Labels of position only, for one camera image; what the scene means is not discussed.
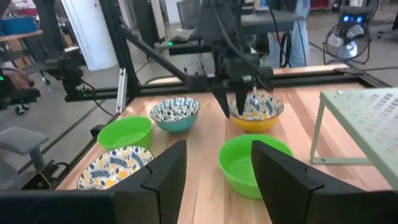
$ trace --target green bowl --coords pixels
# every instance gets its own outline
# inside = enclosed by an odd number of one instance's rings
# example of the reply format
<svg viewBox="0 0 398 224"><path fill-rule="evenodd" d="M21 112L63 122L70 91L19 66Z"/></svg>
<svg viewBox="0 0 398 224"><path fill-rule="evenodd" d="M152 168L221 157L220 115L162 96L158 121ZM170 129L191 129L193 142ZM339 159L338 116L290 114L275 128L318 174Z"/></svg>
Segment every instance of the green bowl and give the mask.
<svg viewBox="0 0 398 224"><path fill-rule="evenodd" d="M292 151L284 143L265 134L245 134L227 141L221 148L218 162L229 185L237 193L248 198L261 198L250 156L251 145L255 140L293 156Z"/></svg>
<svg viewBox="0 0 398 224"><path fill-rule="evenodd" d="M110 123L98 135L98 143L106 151L125 146L152 145L152 122L143 116L130 116Z"/></svg>

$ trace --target caster wheel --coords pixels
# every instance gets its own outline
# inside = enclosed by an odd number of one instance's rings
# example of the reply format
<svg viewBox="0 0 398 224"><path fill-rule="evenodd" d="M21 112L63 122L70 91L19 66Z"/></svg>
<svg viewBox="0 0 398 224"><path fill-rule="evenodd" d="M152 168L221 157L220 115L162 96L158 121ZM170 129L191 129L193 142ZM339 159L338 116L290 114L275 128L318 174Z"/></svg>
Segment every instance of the caster wheel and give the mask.
<svg viewBox="0 0 398 224"><path fill-rule="evenodd" d="M19 108L19 107L16 107L15 108L15 113L16 114L18 114L18 115L22 115L22 114L24 114L26 111L24 110L24 109L22 109L22 108Z"/></svg>
<svg viewBox="0 0 398 224"><path fill-rule="evenodd" d="M29 105L23 104L23 105L22 105L22 109L23 109L23 110L26 110L26 111L29 110Z"/></svg>

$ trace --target wheel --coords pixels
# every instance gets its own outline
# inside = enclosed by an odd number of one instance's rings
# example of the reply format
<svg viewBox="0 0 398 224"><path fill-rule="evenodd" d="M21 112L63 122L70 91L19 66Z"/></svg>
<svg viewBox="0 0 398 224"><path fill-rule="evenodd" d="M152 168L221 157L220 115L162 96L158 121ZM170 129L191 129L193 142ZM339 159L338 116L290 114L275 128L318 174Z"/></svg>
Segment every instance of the wheel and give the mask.
<svg viewBox="0 0 398 224"><path fill-rule="evenodd" d="M24 103L23 105L22 105L22 109L23 110L29 110L29 105L28 104L26 104L26 103Z"/></svg>
<svg viewBox="0 0 398 224"><path fill-rule="evenodd" d="M15 113L18 115L22 115L25 113L25 110L17 106L15 107Z"/></svg>
<svg viewBox="0 0 398 224"><path fill-rule="evenodd" d="M50 82L50 80L49 80L48 78L45 78L45 79L44 79L44 83L45 83L46 85L51 84L51 82Z"/></svg>

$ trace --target jeans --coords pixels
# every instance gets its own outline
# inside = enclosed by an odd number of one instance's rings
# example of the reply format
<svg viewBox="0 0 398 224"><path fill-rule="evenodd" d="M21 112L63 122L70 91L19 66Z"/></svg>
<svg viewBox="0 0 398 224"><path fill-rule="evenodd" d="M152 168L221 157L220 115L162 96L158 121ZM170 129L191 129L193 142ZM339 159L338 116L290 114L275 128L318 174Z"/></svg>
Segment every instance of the jeans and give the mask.
<svg viewBox="0 0 398 224"><path fill-rule="evenodd" d="M293 68L304 67L304 53L305 59L308 63L310 58L310 50L308 46L308 32L307 32L307 17L310 11L310 0L297 0L295 13L303 16L305 20L294 22L293 32L292 32L292 50L290 51L289 62ZM271 66L273 69L279 68L279 54L280 47L279 43L274 37L274 33L268 33L269 41L269 56L266 59L266 64Z"/></svg>

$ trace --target yellow bowl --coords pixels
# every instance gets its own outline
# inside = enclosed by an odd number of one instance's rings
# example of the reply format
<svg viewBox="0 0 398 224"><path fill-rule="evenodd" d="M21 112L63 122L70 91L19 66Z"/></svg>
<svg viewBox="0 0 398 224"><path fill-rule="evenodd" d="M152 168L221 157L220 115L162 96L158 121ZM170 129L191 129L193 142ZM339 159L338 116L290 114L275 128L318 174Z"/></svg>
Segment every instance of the yellow bowl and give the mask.
<svg viewBox="0 0 398 224"><path fill-rule="evenodd" d="M231 100L228 105L231 119L248 133L270 130L284 110L283 102L269 95L249 94L242 115L238 113L236 100Z"/></svg>

